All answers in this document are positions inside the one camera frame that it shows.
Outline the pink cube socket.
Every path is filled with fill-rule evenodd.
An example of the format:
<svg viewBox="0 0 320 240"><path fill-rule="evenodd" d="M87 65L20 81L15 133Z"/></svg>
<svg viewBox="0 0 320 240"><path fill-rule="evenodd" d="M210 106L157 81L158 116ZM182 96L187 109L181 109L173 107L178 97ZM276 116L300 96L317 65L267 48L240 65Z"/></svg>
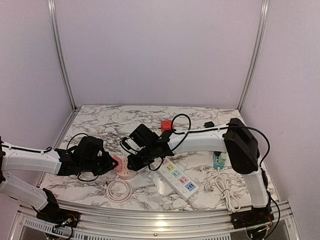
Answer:
<svg viewBox="0 0 320 240"><path fill-rule="evenodd" d="M117 166L113 169L114 172L116 173L123 173L126 170L126 166L127 166L127 160L126 159L122 159L118 156L114 156L113 157L114 160L117 161Z"/></svg>

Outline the red cube socket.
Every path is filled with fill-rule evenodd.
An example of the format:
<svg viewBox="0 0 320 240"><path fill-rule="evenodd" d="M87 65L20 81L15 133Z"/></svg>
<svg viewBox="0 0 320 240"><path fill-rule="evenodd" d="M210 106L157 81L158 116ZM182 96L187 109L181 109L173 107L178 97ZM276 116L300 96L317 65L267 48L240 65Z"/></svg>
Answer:
<svg viewBox="0 0 320 240"><path fill-rule="evenodd" d="M161 121L161 124L160 124L161 132L163 133L165 131L170 131L172 129L171 125L172 125L172 121L171 120L163 120L163 121Z"/></svg>

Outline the white multicolour power strip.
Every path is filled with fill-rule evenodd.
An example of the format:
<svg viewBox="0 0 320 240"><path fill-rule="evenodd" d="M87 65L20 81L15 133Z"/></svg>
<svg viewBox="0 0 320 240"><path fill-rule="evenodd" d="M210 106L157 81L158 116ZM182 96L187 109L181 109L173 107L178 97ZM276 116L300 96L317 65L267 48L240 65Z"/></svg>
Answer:
<svg viewBox="0 0 320 240"><path fill-rule="evenodd" d="M196 197L200 187L168 158L163 162L157 158L150 166L152 169L158 168L156 172L185 201Z"/></svg>

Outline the black power adapter with cable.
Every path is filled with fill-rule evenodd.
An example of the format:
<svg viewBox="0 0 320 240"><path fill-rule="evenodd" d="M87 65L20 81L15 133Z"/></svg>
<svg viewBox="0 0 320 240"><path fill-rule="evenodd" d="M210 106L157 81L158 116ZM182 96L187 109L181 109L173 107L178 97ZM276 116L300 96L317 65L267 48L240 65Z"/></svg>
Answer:
<svg viewBox="0 0 320 240"><path fill-rule="evenodd" d="M204 130L204 129L213 128L213 127L215 127L215 124L212 121L207 121L203 125L198 126L197 130Z"/></svg>

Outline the teal power strip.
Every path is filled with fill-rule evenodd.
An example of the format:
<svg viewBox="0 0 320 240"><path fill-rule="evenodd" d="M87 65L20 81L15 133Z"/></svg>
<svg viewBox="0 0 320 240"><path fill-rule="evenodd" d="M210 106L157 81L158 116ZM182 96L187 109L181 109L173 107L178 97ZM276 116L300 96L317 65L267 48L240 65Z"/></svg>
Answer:
<svg viewBox="0 0 320 240"><path fill-rule="evenodd" d="M213 168L216 170L222 170L225 167L227 160L227 154L225 152L213 153Z"/></svg>

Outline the pink round power strip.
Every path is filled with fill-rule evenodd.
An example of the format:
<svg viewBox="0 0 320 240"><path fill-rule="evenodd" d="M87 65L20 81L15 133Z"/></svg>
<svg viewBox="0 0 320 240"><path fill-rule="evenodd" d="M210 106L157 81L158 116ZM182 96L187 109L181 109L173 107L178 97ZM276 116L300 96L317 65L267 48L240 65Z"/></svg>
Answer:
<svg viewBox="0 0 320 240"><path fill-rule="evenodd" d="M128 169L128 161L126 160L126 167L125 167L125 171L124 172L120 172L116 174L119 176L120 179L123 180L130 180L132 178L134 178L137 175L137 172L131 169Z"/></svg>

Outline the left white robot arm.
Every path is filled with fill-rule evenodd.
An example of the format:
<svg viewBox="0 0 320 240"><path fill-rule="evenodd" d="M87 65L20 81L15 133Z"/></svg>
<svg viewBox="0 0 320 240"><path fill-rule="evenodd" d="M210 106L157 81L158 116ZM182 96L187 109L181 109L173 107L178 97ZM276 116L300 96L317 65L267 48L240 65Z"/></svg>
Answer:
<svg viewBox="0 0 320 240"><path fill-rule="evenodd" d="M0 144L0 192L34 207L53 223L63 219L54 195L11 174L12 171L49 173L56 176L104 175L118 166L104 149L102 139L84 136L67 149L48 147L45 150L24 148L7 142Z"/></svg>

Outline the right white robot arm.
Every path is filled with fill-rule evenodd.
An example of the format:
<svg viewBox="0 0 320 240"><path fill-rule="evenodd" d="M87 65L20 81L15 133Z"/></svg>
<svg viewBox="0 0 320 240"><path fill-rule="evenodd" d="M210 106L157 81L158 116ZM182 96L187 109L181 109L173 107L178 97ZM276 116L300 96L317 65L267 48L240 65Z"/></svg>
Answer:
<svg viewBox="0 0 320 240"><path fill-rule="evenodd" d="M138 149L128 155L127 167L137 172L158 158L188 152L226 153L232 169L243 177L251 197L253 209L248 212L247 219L258 224L267 216L266 206L271 197L262 174L264 158L260 156L258 140L251 133L253 130L239 118L203 129L177 131L171 128L161 135L140 124L128 137Z"/></svg>

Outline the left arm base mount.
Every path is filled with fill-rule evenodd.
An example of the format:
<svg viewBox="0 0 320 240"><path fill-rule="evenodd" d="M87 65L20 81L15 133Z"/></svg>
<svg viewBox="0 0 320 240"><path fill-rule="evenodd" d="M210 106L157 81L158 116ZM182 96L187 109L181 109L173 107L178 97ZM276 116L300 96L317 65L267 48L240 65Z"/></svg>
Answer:
<svg viewBox="0 0 320 240"><path fill-rule="evenodd" d="M78 211L60 208L57 203L48 203L43 209L37 210L36 217L40 220L62 226L76 228L79 222Z"/></svg>

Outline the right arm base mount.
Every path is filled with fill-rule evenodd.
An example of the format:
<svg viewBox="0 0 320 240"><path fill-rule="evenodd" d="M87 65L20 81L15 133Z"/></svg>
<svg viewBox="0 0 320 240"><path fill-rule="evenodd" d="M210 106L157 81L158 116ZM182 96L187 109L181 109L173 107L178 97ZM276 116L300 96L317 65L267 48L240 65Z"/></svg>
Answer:
<svg viewBox="0 0 320 240"><path fill-rule="evenodd" d="M267 207L235 212L231 214L231 223L234 229L241 229L272 222L275 219L272 209Z"/></svg>

